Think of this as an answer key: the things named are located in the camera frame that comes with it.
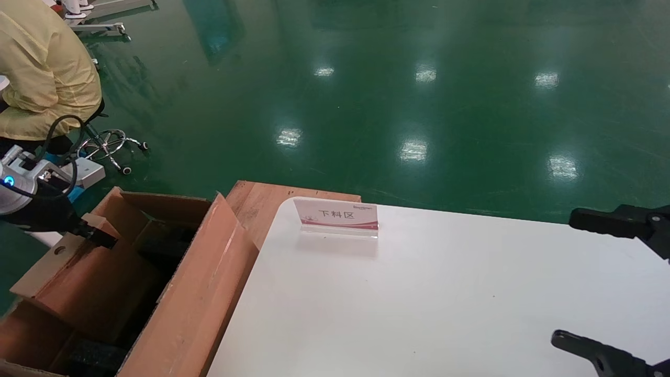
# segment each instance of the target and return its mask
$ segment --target metal stand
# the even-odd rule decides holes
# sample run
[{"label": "metal stand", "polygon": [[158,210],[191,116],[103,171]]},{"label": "metal stand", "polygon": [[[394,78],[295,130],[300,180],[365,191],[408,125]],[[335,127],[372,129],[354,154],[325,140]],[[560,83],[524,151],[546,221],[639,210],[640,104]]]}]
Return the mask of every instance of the metal stand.
[{"label": "metal stand", "polygon": [[130,40],[130,37],[126,34],[123,22],[88,25],[83,25],[83,23],[86,20],[105,17],[114,13],[129,11],[140,7],[150,7],[151,10],[157,9],[157,5],[154,0],[95,1],[93,5],[95,6],[93,10],[82,12],[86,15],[85,18],[65,19],[65,23],[67,23],[75,32],[118,32],[120,35],[125,36],[128,40]]}]

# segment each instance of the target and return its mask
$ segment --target sleeve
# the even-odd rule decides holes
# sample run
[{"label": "sleeve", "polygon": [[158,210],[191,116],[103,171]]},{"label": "sleeve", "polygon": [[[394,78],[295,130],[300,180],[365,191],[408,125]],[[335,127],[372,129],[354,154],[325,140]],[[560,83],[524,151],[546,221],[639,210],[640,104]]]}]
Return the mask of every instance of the sleeve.
[{"label": "sleeve", "polygon": [[9,106],[42,113],[58,102],[54,75],[46,66],[47,48],[15,22],[5,25],[0,30],[0,74],[9,79],[9,86],[2,97]]}]

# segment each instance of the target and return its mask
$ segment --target office chair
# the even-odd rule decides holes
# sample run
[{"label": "office chair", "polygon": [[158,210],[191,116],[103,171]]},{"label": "office chair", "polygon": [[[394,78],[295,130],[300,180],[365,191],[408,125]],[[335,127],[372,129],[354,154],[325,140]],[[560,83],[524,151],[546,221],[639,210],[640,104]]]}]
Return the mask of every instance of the office chair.
[{"label": "office chair", "polygon": [[133,170],[129,166],[119,165],[112,155],[118,152],[126,142],[131,142],[137,145],[139,150],[143,152],[149,150],[149,145],[146,142],[138,142],[133,138],[129,138],[126,136],[125,132],[120,129],[107,129],[102,132],[97,132],[90,122],[97,117],[109,117],[109,115],[103,113],[103,110],[105,110],[105,100],[100,102],[100,107],[98,107],[95,113],[84,122],[84,131],[88,134],[89,138],[84,140],[79,146],[77,149],[77,156],[92,161],[100,161],[104,158],[109,158],[109,162],[111,162],[121,174],[131,174]]}]

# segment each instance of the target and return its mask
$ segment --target yellow jacket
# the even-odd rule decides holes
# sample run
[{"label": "yellow jacket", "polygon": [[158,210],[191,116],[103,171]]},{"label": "yellow jacket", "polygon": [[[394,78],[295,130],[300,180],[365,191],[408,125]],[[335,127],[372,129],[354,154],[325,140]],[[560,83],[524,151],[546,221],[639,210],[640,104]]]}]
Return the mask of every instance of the yellow jacket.
[{"label": "yellow jacket", "polygon": [[[56,118],[86,121],[100,105],[100,78],[76,34],[42,0],[0,0],[0,74],[11,106],[0,113],[0,136],[44,140]],[[55,136],[79,127],[67,119]]]}]

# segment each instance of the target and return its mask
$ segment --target open cardboard box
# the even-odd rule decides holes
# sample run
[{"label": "open cardboard box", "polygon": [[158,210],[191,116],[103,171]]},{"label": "open cardboard box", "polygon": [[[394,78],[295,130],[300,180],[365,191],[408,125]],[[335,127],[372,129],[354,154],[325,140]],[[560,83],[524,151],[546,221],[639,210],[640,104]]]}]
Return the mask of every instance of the open cardboard box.
[{"label": "open cardboard box", "polygon": [[[157,282],[158,304],[117,375],[205,375],[258,256],[225,198],[115,187],[84,218],[119,242],[108,250],[66,234],[12,287],[22,301],[0,323],[0,376],[58,376],[78,339],[114,344]],[[137,251],[166,224],[197,232],[163,287]]]}]

